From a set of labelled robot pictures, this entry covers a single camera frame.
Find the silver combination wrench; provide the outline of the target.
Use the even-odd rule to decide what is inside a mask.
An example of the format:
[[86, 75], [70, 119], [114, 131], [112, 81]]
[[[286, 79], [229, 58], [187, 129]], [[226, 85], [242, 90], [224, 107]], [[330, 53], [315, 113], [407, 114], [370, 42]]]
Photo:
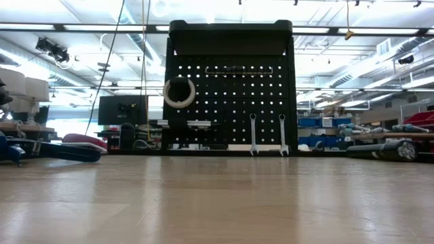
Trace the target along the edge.
[[250, 125], [251, 125], [251, 147], [250, 154], [252, 156], [258, 155], [259, 150], [256, 145], [256, 115], [254, 113], [250, 114]]
[[281, 146], [279, 149], [280, 155], [284, 157], [285, 155], [289, 155], [289, 147], [285, 143], [285, 115], [279, 115], [279, 126], [280, 126], [280, 136], [281, 136]]

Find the white tape roll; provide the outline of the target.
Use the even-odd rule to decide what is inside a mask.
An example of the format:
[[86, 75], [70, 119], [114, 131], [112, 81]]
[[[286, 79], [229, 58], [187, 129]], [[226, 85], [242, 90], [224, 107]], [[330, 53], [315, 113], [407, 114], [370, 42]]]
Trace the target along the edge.
[[189, 86], [190, 86], [191, 92], [190, 92], [190, 96], [186, 100], [184, 100], [183, 102], [174, 102], [169, 98], [168, 92], [169, 92], [169, 88], [170, 88], [170, 84], [169, 84], [170, 80], [168, 80], [165, 83], [165, 85], [163, 87], [163, 97], [164, 97], [165, 102], [169, 106], [171, 106], [172, 108], [186, 108], [195, 99], [195, 95], [196, 95], [195, 85], [190, 79], [188, 79], [188, 80], [189, 80]]

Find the black pegboard tool cart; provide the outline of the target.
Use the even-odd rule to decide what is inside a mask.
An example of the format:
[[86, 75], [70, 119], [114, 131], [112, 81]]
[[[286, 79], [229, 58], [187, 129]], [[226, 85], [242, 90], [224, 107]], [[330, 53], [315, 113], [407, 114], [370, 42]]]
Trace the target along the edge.
[[[227, 74], [228, 66], [244, 66]], [[298, 148], [293, 25], [272, 23], [169, 25], [165, 82], [186, 77], [195, 99], [186, 108], [163, 102], [163, 119], [210, 121], [207, 129], [165, 129], [162, 147], [251, 145], [250, 114], [256, 115], [256, 144], [280, 145], [279, 115], [285, 115], [285, 143]]]

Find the black office chair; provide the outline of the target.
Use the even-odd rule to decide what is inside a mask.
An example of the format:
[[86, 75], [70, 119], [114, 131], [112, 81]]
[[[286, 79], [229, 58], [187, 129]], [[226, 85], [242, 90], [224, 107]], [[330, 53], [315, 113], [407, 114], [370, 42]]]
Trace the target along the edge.
[[132, 149], [136, 137], [135, 126], [131, 123], [123, 123], [119, 131], [119, 148]]

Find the black monitor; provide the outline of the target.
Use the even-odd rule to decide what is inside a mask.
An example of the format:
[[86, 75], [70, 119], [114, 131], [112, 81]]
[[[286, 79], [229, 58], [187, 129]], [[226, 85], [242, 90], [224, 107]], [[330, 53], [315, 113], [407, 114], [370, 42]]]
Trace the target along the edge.
[[144, 125], [146, 120], [146, 96], [102, 96], [99, 99], [99, 125]]

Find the blue bin shelf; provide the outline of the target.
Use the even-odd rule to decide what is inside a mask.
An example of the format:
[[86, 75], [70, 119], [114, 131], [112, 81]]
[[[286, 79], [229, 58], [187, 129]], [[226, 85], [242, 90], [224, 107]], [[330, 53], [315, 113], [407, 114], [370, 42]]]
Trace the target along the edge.
[[322, 142], [326, 148], [337, 147], [344, 140], [340, 135], [341, 124], [348, 124], [350, 118], [306, 118], [298, 120], [298, 143], [315, 147]]

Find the red plastic tool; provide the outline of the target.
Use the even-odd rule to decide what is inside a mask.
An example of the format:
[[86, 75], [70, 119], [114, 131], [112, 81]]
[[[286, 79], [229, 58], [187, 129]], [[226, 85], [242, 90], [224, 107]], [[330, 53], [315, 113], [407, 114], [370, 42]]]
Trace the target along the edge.
[[86, 136], [83, 134], [67, 134], [63, 137], [62, 142], [67, 143], [90, 143], [100, 148], [107, 149], [107, 143], [99, 138], [94, 138], [91, 136]]

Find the yellow hanging plug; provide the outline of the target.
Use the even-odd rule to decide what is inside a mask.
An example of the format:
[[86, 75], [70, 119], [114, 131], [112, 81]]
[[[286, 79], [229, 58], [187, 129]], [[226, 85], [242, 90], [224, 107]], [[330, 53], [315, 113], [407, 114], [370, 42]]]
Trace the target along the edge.
[[346, 24], [347, 24], [347, 31], [344, 36], [344, 40], [348, 41], [354, 34], [354, 32], [350, 29], [350, 13], [349, 13], [349, 0], [345, 0], [346, 3]]

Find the wooden workbench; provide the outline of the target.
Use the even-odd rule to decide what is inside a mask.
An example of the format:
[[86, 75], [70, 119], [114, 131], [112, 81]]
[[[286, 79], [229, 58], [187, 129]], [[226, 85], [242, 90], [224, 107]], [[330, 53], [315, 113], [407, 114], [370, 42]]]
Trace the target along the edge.
[[352, 135], [353, 140], [370, 140], [384, 138], [410, 138], [412, 140], [434, 141], [434, 133], [377, 133]]
[[58, 138], [54, 128], [42, 125], [26, 125], [0, 122], [0, 131], [7, 136], [29, 140], [43, 140], [50, 142]]

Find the black flashlight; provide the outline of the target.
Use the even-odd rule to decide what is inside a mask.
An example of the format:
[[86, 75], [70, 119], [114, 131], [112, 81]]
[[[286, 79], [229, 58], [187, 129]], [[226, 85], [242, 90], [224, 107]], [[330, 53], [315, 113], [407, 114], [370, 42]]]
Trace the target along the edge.
[[418, 157], [418, 148], [413, 141], [394, 140], [384, 144], [350, 146], [347, 148], [347, 156], [384, 161], [414, 161]]

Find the white lamp shade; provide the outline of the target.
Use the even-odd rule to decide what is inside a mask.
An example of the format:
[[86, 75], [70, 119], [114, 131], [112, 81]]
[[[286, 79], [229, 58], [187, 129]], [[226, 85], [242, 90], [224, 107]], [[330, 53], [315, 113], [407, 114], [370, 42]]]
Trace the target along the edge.
[[4, 82], [5, 90], [11, 95], [24, 96], [26, 94], [26, 80], [22, 73], [0, 68], [0, 80]]
[[38, 102], [48, 102], [49, 85], [47, 81], [27, 77], [26, 81], [26, 97], [34, 99]]

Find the black aluminium table frame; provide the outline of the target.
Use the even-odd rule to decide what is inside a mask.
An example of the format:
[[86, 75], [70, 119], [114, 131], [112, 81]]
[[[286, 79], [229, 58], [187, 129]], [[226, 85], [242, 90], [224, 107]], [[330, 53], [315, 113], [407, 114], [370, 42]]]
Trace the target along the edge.
[[[168, 156], [168, 157], [252, 157], [248, 150], [151, 150], [151, 149], [110, 149], [108, 155], [134, 155], [134, 156]], [[356, 155], [347, 151], [324, 151], [324, 152], [290, 152], [283, 157], [306, 157], [306, 158], [350, 158], [350, 159], [371, 159], [377, 161], [393, 162], [415, 162], [434, 164], [434, 153], [419, 152], [415, 159], [404, 159], [397, 153], [382, 156], [376, 152], [363, 152]]]

